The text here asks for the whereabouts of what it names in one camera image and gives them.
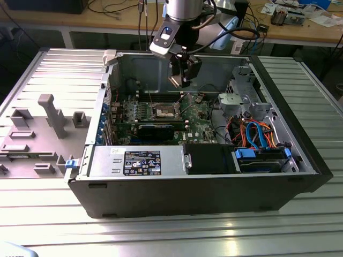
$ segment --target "blue latch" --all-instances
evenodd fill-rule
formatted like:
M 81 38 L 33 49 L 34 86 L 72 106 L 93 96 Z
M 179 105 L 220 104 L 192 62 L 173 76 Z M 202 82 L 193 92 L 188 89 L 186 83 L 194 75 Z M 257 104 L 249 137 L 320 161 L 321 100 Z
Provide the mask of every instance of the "blue latch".
M 292 154 L 288 148 L 285 149 L 285 154 L 286 154 L 288 159 L 290 159 L 292 157 Z
M 77 164 L 78 164 L 78 161 L 77 160 L 75 160 L 75 159 L 72 159 L 72 160 L 67 160 L 66 162 L 65 162 L 65 167 L 67 168 L 67 169 L 76 169 L 77 168 Z
M 239 148 L 235 151 L 236 158 L 256 158 L 256 154 L 253 149 Z

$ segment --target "table leg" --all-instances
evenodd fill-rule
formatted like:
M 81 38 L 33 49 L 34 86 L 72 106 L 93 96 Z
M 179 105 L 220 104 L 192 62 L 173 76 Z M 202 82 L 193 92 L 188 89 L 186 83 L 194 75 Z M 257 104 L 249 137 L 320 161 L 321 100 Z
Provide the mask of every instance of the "table leg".
M 62 34 L 62 37 L 63 37 L 63 41 L 64 41 L 65 47 L 66 48 L 75 48 L 74 41 L 71 38 L 70 33 L 71 33 L 70 30 L 68 30 L 66 28 L 62 28 L 61 29 L 61 34 Z

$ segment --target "metal bracket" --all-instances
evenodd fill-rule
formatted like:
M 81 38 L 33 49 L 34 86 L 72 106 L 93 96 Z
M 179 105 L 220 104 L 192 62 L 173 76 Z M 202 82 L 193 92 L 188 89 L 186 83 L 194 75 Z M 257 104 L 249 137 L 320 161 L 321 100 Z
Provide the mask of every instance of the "metal bracket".
M 111 64 L 114 64 L 117 58 L 116 54 L 117 54 L 117 50 L 112 50 L 112 49 L 105 50 L 102 56 L 104 66 L 109 66 Z
M 187 169 L 192 168 L 192 159 L 190 154 L 185 154 L 184 156 L 184 165 Z

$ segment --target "gray plastic part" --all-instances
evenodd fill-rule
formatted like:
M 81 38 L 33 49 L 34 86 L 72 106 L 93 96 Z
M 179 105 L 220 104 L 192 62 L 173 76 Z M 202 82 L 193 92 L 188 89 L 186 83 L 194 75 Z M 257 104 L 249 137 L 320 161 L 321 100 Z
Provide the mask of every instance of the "gray plastic part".
M 74 126 L 77 129 L 89 126 L 86 115 L 83 111 L 74 112 L 72 119 Z
M 56 152 L 40 154 L 38 157 L 42 161 L 56 161 L 58 159 L 58 155 L 56 154 Z
M 64 117 L 64 114 L 62 113 L 62 110 L 61 109 L 56 109 L 56 111 L 57 111 L 57 116 L 59 117 L 62 125 L 64 126 L 65 122 L 66 122 L 66 118 Z M 52 127 L 52 124 L 50 123 L 49 118 L 46 117 L 46 119 L 47 119 L 47 123 L 49 124 L 49 126 Z
M 1 151 L 4 152 L 27 152 L 28 145 L 3 145 Z
M 36 163 L 33 169 L 38 174 L 55 173 L 55 169 L 50 163 Z
M 19 130 L 26 130 L 28 128 L 26 119 L 33 119 L 29 111 L 25 108 L 16 108 L 10 118 Z
M 6 154 L 0 155 L 0 162 L 11 162 L 11 158 L 9 158 Z
M 53 104 L 54 96 L 51 94 L 41 94 L 38 99 L 38 104 L 42 106 L 47 113 L 49 122 L 52 125 L 57 137 L 63 139 L 66 137 L 66 131 L 64 130 L 61 117 L 58 116 L 57 110 Z
M 6 175 L 6 171 L 8 171 L 8 168 L 6 168 L 5 165 L 0 164 L 0 172 L 2 172 L 4 175 Z
M 65 168 L 65 160 L 62 155 L 60 155 L 56 162 L 57 167 L 59 168 L 60 172 L 65 174 L 66 168 Z
M 32 130 L 28 131 L 12 131 L 9 135 L 11 139 L 30 139 L 34 138 L 36 134 Z
M 71 117 L 66 117 L 64 129 L 68 137 L 65 139 L 58 139 L 55 131 L 49 127 L 45 117 L 33 117 L 33 119 L 26 120 L 30 130 L 33 130 L 36 136 L 32 139 L 11 139 L 9 136 L 4 138 L 2 145 L 28 145 L 29 153 L 54 153 L 58 156 L 63 155 L 65 160 L 72 155 L 73 158 L 81 158 L 85 146 L 88 128 L 75 128 Z M 18 132 L 18 128 L 12 126 L 9 131 Z M 38 174 L 33 168 L 36 163 L 50 163 L 55 168 L 55 173 Z M 10 172 L 5 176 L 1 173 L 2 178 L 56 178 L 63 177 L 64 174 L 56 165 L 56 160 L 42 161 L 40 158 L 9 158 L 6 152 L 0 152 L 0 163 L 3 163 Z

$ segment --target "green circuit board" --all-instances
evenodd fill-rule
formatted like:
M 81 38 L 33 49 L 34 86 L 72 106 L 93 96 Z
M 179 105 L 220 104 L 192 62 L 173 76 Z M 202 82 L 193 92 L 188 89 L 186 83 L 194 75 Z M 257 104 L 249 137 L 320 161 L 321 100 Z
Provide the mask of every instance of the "green circuit board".
M 183 143 L 216 143 L 208 119 L 208 101 L 197 95 L 186 95 L 177 103 L 139 102 L 128 97 L 121 102 L 121 115 L 114 121 L 119 145 L 139 145 L 137 127 L 142 124 L 168 124 L 175 128 L 174 138 L 163 142 L 144 142 L 144 145 L 181 145 Z

